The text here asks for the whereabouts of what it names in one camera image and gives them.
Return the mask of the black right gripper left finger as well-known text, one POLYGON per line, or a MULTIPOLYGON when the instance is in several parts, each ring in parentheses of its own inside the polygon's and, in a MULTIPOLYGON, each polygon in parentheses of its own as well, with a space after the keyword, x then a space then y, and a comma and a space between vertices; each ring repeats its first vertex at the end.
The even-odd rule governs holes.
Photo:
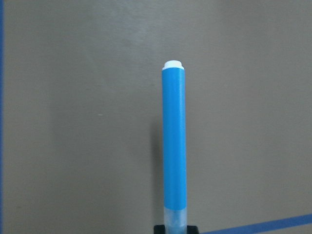
POLYGON ((166 229, 164 225, 155 225, 153 227, 153 234, 166 234, 166 229))

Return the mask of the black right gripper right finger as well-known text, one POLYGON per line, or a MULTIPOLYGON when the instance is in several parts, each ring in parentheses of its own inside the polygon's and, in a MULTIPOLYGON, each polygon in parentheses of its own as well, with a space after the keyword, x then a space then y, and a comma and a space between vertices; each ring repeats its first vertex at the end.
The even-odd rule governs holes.
POLYGON ((197 226, 187 226, 187 234, 198 234, 198 227, 197 226))

